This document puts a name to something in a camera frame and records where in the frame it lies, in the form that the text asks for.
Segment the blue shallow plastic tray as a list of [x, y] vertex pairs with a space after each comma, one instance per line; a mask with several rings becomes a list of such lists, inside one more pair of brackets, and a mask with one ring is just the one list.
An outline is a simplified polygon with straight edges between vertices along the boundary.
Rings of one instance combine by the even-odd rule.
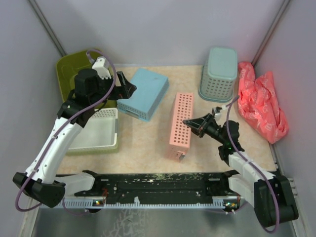
[[129, 99], [117, 101], [117, 109], [137, 119], [149, 122], [169, 88], [167, 76], [138, 69], [131, 79], [137, 89]]

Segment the pink shallow plastic tray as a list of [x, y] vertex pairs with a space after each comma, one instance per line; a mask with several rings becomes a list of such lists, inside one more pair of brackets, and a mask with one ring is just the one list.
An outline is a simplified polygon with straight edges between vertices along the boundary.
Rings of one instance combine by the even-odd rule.
[[180, 161], [190, 148], [191, 129], [183, 121], [193, 118], [193, 105], [193, 93], [176, 93], [170, 116], [170, 135], [166, 149], [168, 159]]

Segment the large teal perforated basket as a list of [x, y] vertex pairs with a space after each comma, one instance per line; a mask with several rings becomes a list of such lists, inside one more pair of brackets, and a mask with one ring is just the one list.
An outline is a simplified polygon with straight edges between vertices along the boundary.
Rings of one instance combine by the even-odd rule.
[[206, 101], [226, 103], [233, 97], [236, 79], [237, 52], [229, 47], [212, 47], [202, 67], [199, 96]]

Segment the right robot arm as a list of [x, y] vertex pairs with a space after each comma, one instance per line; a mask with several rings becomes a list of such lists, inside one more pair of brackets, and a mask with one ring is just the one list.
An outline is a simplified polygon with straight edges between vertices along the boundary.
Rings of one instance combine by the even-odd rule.
[[262, 227], [298, 219], [299, 212], [289, 179], [264, 170], [246, 155], [238, 142], [238, 122], [228, 120], [219, 126], [214, 116], [207, 114], [185, 119], [183, 124], [196, 136], [208, 135], [221, 143], [219, 156], [232, 168], [228, 178], [220, 184], [221, 191], [228, 196], [234, 193], [242, 196], [253, 207]]

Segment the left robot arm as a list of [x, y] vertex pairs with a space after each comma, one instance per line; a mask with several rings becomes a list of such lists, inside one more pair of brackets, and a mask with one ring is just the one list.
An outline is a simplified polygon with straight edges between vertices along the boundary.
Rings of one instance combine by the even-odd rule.
[[79, 192], [99, 195], [103, 184], [98, 174], [84, 170], [79, 174], [57, 177], [56, 173], [70, 145], [95, 114], [95, 107], [108, 100], [128, 99], [137, 87], [130, 83], [122, 71], [103, 79], [95, 69], [83, 69], [75, 76], [75, 87], [57, 113], [54, 127], [44, 146], [25, 172], [17, 172], [13, 183], [19, 188], [15, 207], [22, 194], [55, 207], [62, 199]]

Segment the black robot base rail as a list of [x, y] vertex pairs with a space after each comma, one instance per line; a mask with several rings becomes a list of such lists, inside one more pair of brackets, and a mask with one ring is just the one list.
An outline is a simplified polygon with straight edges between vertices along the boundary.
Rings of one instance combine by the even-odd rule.
[[242, 197], [228, 187], [227, 172], [97, 174], [93, 187], [66, 198], [96, 199], [95, 206], [238, 209]]

